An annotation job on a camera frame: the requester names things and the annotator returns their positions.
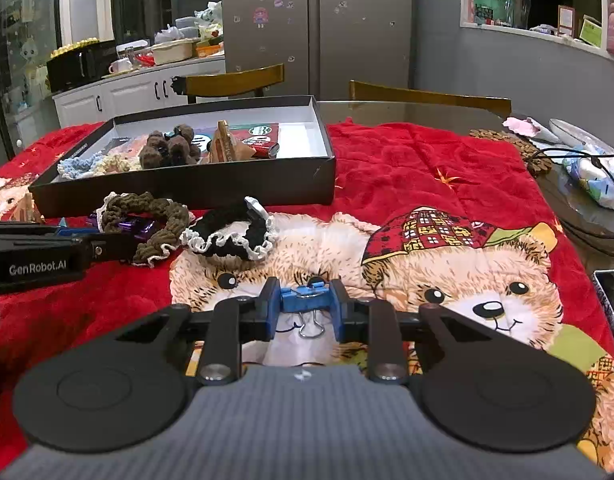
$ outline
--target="brown crocheted scrunchie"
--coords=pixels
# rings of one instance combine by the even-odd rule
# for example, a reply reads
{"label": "brown crocheted scrunchie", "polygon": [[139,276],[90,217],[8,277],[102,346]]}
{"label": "brown crocheted scrunchie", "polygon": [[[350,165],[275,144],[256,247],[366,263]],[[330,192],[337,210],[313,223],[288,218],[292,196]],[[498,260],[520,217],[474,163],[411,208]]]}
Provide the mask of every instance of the brown crocheted scrunchie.
{"label": "brown crocheted scrunchie", "polygon": [[191,217],[187,206],[171,202],[166,198],[154,198],[150,192],[141,195],[127,193],[105,199],[106,208],[100,218],[100,230],[105,233],[118,233],[118,223],[128,214],[151,214],[156,220],[167,221],[146,243],[138,244],[133,255],[133,263],[151,265],[150,258],[161,260],[169,256],[169,250],[178,245],[180,234],[189,226]]}

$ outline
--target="table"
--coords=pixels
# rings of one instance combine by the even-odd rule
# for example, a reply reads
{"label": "table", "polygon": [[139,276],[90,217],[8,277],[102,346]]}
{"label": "table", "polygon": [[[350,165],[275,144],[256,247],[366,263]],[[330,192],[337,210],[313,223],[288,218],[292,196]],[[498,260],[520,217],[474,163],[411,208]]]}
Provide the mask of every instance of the table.
{"label": "table", "polygon": [[[469,135],[470,130],[508,129],[502,119],[488,110],[449,105],[421,103],[388,103],[377,101],[321,101],[321,116],[325,124],[344,121],[350,117],[354,123],[366,126],[406,122],[450,130]],[[589,274],[599,269],[614,269],[614,257],[603,254],[585,243],[614,253],[614,240],[601,240],[567,227],[566,222],[594,235],[614,235],[614,212],[599,206],[559,164],[547,174],[536,178],[545,200],[561,219],[568,238]]]}

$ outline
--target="wooden chair back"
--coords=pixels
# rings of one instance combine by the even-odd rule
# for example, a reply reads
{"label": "wooden chair back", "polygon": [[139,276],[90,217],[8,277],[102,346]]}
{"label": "wooden chair back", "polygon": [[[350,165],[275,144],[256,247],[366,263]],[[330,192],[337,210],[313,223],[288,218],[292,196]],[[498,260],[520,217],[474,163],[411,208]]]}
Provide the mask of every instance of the wooden chair back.
{"label": "wooden chair back", "polygon": [[285,80],[283,63],[216,75],[188,75],[171,78],[171,88],[178,95],[189,97],[190,103],[196,97],[230,97],[254,92],[255,97],[263,96],[263,88],[282,83]]}
{"label": "wooden chair back", "polygon": [[511,99],[502,97],[440,94],[423,90],[392,88],[354,80],[349,82],[349,98],[352,101],[428,103],[483,108],[503,118],[507,118],[511,114]]}

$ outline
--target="bear nose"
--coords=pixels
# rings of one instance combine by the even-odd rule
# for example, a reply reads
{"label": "bear nose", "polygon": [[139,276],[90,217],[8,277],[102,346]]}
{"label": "bear nose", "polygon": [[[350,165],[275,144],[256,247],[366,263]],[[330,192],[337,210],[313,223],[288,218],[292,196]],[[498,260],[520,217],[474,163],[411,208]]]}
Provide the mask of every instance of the bear nose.
{"label": "bear nose", "polygon": [[504,314],[503,304],[500,301],[487,301],[479,303],[473,309],[476,316],[484,317],[484,319],[494,319]]}

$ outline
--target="cup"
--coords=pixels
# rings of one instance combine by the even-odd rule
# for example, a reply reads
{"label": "cup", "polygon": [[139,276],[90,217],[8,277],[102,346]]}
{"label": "cup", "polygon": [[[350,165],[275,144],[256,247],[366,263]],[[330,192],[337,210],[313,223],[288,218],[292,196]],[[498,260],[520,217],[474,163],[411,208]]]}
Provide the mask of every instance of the cup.
{"label": "cup", "polygon": [[131,70],[133,67],[132,62],[129,61],[129,58],[123,57],[120,59],[116,59],[111,65],[109,65],[109,73],[117,74],[118,72],[124,72],[125,70]]}

